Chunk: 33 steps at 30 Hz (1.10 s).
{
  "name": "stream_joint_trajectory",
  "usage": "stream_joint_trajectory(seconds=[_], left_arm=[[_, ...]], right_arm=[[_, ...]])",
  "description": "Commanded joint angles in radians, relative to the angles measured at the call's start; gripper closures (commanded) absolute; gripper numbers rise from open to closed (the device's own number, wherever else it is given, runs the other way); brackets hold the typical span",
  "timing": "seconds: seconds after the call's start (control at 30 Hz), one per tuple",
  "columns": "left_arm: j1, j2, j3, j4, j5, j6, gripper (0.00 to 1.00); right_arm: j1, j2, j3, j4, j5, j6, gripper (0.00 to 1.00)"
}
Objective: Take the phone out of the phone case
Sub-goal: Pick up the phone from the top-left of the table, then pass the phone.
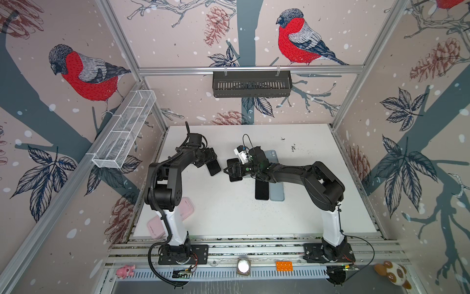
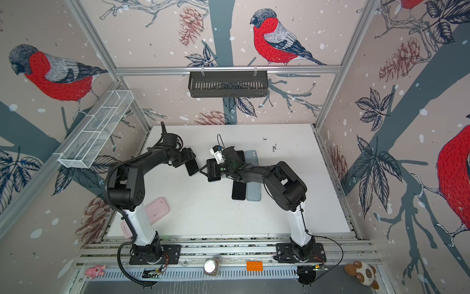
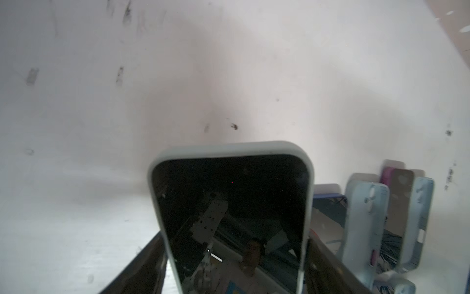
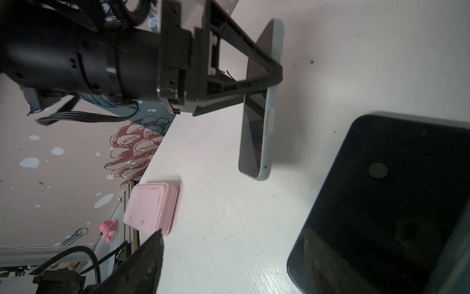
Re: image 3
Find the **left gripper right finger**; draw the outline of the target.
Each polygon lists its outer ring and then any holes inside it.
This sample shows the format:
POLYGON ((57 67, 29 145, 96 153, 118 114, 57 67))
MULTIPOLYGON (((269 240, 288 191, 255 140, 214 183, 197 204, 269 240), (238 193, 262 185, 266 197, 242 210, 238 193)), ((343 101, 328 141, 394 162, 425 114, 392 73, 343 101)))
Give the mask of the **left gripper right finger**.
POLYGON ((321 242, 309 239, 305 260, 308 294, 369 294, 371 291, 321 242))

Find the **black phone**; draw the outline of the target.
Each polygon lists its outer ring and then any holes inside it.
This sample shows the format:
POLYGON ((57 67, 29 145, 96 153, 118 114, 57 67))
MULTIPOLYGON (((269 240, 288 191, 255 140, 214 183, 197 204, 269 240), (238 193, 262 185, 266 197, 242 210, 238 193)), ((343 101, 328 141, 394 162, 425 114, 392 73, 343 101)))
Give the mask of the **black phone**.
POLYGON ((294 143, 174 147, 148 170, 180 294, 299 294, 314 170, 294 143))
POLYGON ((389 188, 389 205, 385 229, 398 236, 405 234, 408 209, 415 174, 411 170, 385 167, 381 183, 389 188))
POLYGON ((318 237, 333 253, 340 251, 348 208, 346 197, 338 193, 313 197, 310 233, 318 237))

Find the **grey-blue phone case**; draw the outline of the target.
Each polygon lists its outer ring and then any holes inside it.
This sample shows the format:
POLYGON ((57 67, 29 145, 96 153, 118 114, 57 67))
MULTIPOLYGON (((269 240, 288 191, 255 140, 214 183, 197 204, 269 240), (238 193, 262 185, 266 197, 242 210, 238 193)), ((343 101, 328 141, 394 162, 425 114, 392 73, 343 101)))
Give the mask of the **grey-blue phone case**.
POLYGON ((414 179, 400 257, 394 268, 398 274, 407 273, 419 266, 434 188, 435 182, 431 178, 414 179))

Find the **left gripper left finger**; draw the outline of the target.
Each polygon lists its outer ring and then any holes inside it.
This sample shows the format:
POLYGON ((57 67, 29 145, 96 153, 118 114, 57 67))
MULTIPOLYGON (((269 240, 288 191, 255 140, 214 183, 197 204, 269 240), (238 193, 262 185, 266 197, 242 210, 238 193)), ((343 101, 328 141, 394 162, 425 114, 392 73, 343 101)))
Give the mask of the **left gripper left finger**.
POLYGON ((158 233, 100 294, 161 294, 167 261, 158 233))

